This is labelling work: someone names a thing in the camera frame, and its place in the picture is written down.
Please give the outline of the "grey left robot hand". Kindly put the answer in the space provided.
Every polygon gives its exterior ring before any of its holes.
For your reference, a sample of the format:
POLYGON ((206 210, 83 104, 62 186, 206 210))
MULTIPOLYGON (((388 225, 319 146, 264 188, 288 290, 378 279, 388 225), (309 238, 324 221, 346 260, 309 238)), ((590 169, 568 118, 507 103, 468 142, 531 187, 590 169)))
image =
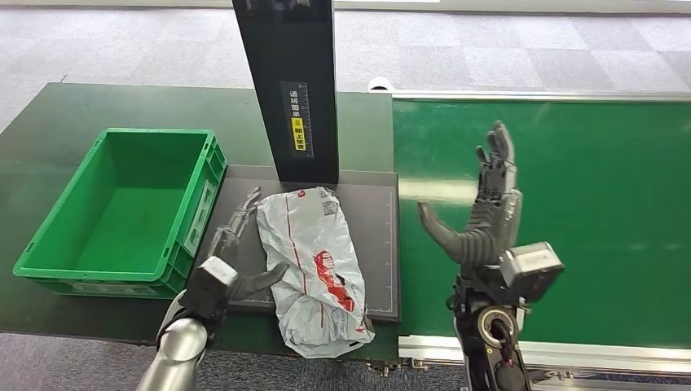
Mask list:
POLYGON ((280 262, 268 271, 255 275, 242 274, 231 264, 239 253, 241 236, 257 209, 261 188, 254 187, 235 208, 229 221, 213 234, 207 259, 201 264, 214 284, 213 294, 223 294, 229 301, 241 301, 278 283, 289 270, 287 262, 280 262))

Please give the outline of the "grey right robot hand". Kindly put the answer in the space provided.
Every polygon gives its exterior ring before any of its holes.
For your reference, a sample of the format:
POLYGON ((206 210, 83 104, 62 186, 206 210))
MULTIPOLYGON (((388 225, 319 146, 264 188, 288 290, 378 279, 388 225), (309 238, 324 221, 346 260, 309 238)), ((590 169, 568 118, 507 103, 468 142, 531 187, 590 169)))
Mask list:
POLYGON ((488 153, 476 147, 478 188, 462 231, 442 222, 429 203, 417 203, 421 225, 463 270, 496 264, 500 254, 515 244, 520 224, 522 193, 517 188, 515 150, 502 121, 487 133, 487 142, 488 153))

